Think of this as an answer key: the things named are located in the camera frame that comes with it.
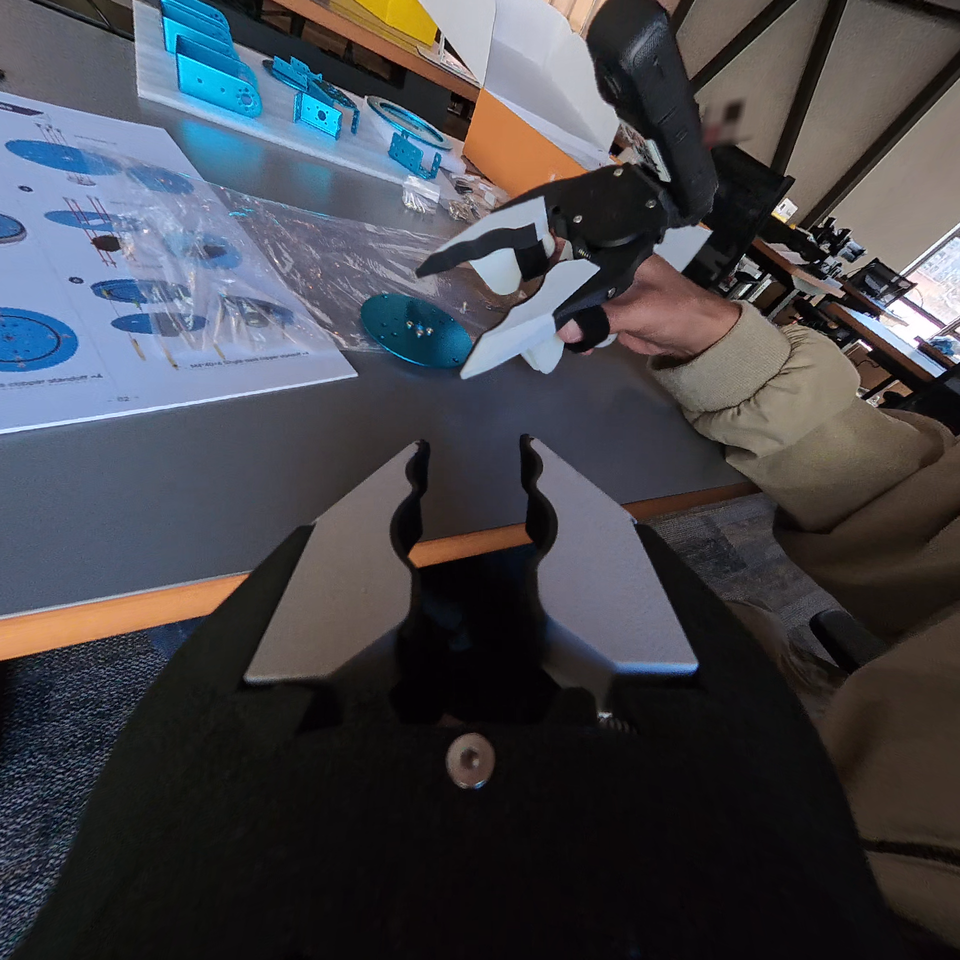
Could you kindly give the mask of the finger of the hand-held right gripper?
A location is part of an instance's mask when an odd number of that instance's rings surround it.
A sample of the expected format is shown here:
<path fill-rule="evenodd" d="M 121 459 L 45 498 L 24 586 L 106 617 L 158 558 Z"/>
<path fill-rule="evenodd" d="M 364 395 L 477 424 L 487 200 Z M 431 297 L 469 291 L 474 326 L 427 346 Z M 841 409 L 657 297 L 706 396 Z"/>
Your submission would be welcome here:
<path fill-rule="evenodd" d="M 439 246 L 414 274 L 424 279 L 467 264 L 493 294 L 516 293 L 551 271 L 560 221 L 558 205 L 544 197 L 509 204 Z"/>
<path fill-rule="evenodd" d="M 534 295 L 510 309 L 474 343 L 460 378 L 485 374 L 555 336 L 556 312 L 598 272 L 598 266 L 586 259 L 560 262 L 549 270 Z"/>

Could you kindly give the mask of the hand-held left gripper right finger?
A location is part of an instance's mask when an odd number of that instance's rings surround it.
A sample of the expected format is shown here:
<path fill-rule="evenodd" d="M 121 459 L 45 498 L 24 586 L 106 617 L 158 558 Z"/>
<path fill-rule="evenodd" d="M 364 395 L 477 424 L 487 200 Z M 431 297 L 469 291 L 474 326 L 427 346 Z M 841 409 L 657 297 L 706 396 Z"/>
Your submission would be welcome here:
<path fill-rule="evenodd" d="M 553 676 L 692 676 L 699 661 L 630 512 L 523 436 L 534 614 Z"/>

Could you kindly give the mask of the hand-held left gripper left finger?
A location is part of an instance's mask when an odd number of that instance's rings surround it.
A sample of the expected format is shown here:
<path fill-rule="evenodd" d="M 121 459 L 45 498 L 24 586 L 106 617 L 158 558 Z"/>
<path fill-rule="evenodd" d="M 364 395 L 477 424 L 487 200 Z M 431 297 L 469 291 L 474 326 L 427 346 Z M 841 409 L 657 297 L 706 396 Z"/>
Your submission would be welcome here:
<path fill-rule="evenodd" d="M 329 681 L 392 644 L 415 607 L 429 457 L 408 444 L 314 521 L 247 683 Z"/>

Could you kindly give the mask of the teal round metal plate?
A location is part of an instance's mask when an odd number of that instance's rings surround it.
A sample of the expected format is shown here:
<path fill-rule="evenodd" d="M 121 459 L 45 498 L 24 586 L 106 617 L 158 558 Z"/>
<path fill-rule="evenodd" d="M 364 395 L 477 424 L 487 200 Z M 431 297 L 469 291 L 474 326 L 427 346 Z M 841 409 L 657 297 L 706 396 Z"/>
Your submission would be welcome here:
<path fill-rule="evenodd" d="M 360 321 L 369 338 L 387 353 L 419 367 L 459 369 L 474 347 L 469 332 L 438 306 L 407 294 L 374 295 L 361 306 Z M 434 327 L 418 338 L 407 319 Z"/>

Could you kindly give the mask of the person's right forearm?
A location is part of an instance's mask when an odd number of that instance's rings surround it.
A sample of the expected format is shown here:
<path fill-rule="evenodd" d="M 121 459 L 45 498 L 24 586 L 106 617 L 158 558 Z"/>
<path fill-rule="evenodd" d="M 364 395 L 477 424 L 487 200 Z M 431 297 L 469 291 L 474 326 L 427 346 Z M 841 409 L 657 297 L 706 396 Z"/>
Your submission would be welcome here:
<path fill-rule="evenodd" d="M 658 384 L 791 530 L 893 546 L 958 547 L 958 438 L 936 419 L 871 405 L 824 335 L 774 326 L 741 304 L 734 327 Z"/>

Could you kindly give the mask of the grey desk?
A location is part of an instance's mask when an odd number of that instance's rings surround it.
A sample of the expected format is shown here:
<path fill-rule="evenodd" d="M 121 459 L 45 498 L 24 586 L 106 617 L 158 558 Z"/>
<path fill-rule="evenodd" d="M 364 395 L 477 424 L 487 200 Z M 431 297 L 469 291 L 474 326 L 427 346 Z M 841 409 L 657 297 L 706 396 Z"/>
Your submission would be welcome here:
<path fill-rule="evenodd" d="M 740 497 L 620 346 L 460 381 L 383 352 L 353 379 L 2 437 L 2 660 L 203 616 L 418 439 L 421 566 L 520 543 L 519 437 L 639 518 Z"/>

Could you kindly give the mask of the person's right hand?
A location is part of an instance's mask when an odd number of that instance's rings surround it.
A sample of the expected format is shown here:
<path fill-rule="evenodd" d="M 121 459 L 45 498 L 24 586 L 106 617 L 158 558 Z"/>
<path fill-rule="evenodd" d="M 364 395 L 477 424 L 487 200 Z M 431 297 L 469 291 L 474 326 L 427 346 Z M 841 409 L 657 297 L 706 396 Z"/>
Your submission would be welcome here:
<path fill-rule="evenodd" d="M 603 306 L 610 334 L 627 350 L 685 363 L 709 350 L 737 325 L 738 303 L 709 292 L 652 254 L 630 287 Z"/>

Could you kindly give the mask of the pile of small parts bags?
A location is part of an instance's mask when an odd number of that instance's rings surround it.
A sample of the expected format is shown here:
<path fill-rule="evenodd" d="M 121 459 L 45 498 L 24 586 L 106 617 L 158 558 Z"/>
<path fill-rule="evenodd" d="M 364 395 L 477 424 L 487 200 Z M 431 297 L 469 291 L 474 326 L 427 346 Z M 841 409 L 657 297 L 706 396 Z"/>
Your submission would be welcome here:
<path fill-rule="evenodd" d="M 473 224 L 510 200 L 505 190 L 479 174 L 441 174 L 439 205 L 455 222 Z"/>

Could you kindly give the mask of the black computer monitor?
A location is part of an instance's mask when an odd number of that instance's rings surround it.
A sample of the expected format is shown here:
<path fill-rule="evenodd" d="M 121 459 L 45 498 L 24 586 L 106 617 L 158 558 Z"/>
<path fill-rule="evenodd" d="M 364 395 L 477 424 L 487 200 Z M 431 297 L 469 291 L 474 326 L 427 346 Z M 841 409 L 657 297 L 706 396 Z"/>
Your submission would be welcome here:
<path fill-rule="evenodd" d="M 704 289 L 725 280 L 795 183 L 732 144 L 711 149 L 718 186 L 703 224 L 712 233 L 682 274 Z"/>

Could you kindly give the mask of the white foam sheet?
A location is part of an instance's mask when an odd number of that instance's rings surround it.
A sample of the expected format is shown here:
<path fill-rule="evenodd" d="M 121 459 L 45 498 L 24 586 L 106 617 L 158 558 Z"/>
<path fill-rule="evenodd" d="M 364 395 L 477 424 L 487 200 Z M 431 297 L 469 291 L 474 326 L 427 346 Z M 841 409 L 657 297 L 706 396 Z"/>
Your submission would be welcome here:
<path fill-rule="evenodd" d="M 294 121 L 295 91 L 268 75 L 265 54 L 236 44 L 241 61 L 258 79 L 262 112 L 246 118 L 219 105 L 187 95 L 179 86 L 174 54 L 164 45 L 162 12 L 149 2 L 133 2 L 136 82 L 140 98 L 203 119 L 223 129 L 286 147 L 383 181 L 401 185 L 412 173 L 389 156 L 393 130 L 371 109 L 369 98 L 348 93 L 359 110 L 359 125 L 351 133 L 344 121 L 341 136 L 333 139 L 318 129 Z"/>

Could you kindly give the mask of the yellow box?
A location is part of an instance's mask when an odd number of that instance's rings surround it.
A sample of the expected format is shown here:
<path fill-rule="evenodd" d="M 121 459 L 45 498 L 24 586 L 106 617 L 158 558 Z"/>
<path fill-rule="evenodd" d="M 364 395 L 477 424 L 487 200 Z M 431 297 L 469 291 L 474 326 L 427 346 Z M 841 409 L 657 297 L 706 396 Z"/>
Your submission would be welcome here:
<path fill-rule="evenodd" d="M 365 11 L 413 41 L 432 46 L 438 26 L 419 1 L 356 1 Z"/>

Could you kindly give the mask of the person's beige jacket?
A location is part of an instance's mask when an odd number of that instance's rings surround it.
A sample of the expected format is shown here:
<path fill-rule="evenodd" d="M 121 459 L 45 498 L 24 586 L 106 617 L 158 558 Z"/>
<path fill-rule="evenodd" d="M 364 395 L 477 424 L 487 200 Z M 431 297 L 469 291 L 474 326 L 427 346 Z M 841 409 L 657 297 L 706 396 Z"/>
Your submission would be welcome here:
<path fill-rule="evenodd" d="M 782 504 L 784 551 L 887 650 L 853 671 L 822 738 L 889 906 L 958 950 L 958 488 L 924 470 L 839 516 Z"/>

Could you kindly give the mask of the assembly guide booklet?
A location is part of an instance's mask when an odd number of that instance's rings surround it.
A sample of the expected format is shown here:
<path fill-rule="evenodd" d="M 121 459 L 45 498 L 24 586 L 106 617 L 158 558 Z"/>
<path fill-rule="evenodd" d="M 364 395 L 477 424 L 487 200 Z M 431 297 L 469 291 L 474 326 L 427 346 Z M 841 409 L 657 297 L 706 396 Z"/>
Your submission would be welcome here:
<path fill-rule="evenodd" d="M 171 136 L 2 94 L 3 434 L 357 373 Z"/>

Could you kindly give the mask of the blue U-shaped bracket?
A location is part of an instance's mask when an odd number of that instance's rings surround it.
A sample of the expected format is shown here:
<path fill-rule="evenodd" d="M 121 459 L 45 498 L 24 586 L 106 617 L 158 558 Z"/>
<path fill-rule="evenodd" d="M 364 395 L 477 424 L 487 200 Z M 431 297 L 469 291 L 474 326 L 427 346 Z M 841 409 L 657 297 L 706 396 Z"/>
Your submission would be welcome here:
<path fill-rule="evenodd" d="M 405 131 L 397 131 L 390 139 L 388 156 L 416 178 L 432 182 L 436 179 L 444 152 L 411 138 Z"/>

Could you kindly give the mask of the dark blue metal bracket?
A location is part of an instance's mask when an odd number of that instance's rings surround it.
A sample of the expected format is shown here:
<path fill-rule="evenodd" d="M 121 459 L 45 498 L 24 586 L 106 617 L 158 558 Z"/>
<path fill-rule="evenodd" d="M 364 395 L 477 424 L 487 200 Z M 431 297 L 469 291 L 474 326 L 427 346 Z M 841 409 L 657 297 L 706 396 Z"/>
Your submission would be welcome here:
<path fill-rule="evenodd" d="M 278 56 L 265 58 L 262 66 L 272 78 L 298 93 L 311 94 L 312 90 L 319 90 L 323 82 L 322 74 L 312 72 L 307 64 L 293 56 L 286 60 Z"/>

